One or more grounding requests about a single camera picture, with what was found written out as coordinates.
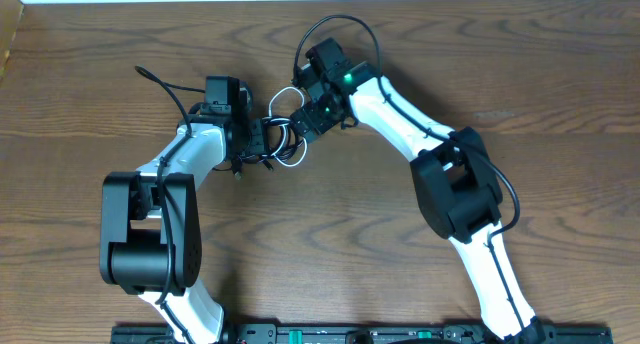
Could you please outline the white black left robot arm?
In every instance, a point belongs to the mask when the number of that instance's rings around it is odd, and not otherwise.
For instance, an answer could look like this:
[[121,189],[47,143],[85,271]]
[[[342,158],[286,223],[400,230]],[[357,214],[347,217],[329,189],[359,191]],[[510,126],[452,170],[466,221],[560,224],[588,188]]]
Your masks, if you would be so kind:
[[229,76],[209,76],[203,101],[181,111],[174,139],[134,171],[102,186],[102,279],[151,304],[165,323],[115,326],[114,343],[233,343],[234,326],[199,278],[202,239],[197,191],[223,163],[241,174],[256,140],[252,92]]

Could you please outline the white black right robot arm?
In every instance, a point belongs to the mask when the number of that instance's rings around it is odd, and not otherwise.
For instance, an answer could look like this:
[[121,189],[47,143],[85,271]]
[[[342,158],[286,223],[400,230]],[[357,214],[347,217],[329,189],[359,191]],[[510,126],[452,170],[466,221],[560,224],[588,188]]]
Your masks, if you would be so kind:
[[408,161],[418,207],[449,241],[474,287],[481,319],[505,343],[542,343],[545,330],[520,289],[506,252],[499,206],[511,184],[472,128],[456,131],[400,95],[377,67],[354,64],[332,38],[310,48],[293,84],[310,99],[294,112],[294,130],[314,141],[351,118]]

